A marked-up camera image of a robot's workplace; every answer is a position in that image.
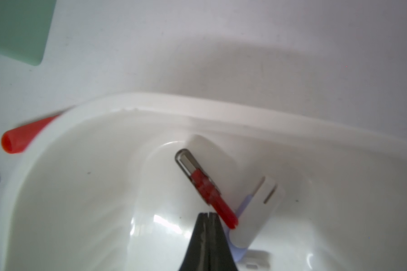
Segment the black red swivel usb drive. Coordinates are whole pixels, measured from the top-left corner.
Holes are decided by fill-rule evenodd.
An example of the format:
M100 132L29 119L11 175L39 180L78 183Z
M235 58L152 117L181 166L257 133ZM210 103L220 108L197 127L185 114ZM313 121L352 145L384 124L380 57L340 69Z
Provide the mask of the black red swivel usb drive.
M235 229L239 224L237 216L222 198L217 185L203 170L193 154L188 149L181 149L175 154L175 161L204 202L214 208L228 229Z

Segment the red usb flash drive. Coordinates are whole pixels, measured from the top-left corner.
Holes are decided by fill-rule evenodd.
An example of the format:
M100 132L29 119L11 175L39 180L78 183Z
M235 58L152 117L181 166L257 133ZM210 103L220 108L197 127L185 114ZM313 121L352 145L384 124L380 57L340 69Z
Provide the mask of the red usb flash drive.
M1 137L2 149L8 154L23 152L33 139L59 115L34 121L4 132Z

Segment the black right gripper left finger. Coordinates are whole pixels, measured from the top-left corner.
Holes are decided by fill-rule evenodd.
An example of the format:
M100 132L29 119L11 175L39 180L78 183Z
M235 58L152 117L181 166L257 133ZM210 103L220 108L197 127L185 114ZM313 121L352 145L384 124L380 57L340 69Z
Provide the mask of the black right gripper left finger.
M209 214L200 213L197 217L192 236L185 253L180 271L209 270Z

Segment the white plastic storage box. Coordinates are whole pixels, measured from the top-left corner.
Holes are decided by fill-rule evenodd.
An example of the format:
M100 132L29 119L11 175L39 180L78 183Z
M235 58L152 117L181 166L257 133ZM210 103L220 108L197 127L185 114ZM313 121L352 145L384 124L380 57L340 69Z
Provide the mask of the white plastic storage box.
M407 271L407 142L122 94L43 126L3 185L0 271Z

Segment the clear white usb flash drive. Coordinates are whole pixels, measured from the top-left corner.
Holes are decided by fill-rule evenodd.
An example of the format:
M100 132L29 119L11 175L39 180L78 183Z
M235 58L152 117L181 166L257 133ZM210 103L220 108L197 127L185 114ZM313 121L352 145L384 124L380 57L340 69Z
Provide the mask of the clear white usb flash drive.
M236 185L239 170L236 162L213 141L201 135L193 135L185 144L203 171L214 181L223 199L236 208Z

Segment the white blue usb flash drive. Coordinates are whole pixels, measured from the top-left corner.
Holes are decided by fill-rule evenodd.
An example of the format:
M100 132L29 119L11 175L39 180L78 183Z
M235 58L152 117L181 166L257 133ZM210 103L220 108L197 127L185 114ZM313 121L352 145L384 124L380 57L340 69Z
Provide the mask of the white blue usb flash drive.
M269 176L264 176L253 193L244 198L236 211L238 226L225 231L228 247L235 263L245 256L285 195L286 192L281 184Z

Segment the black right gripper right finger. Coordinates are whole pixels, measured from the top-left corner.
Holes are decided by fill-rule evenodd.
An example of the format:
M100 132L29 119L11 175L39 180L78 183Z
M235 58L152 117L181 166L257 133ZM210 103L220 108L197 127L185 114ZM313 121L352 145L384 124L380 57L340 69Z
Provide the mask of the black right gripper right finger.
M208 226L209 270L237 271L219 215L209 213Z

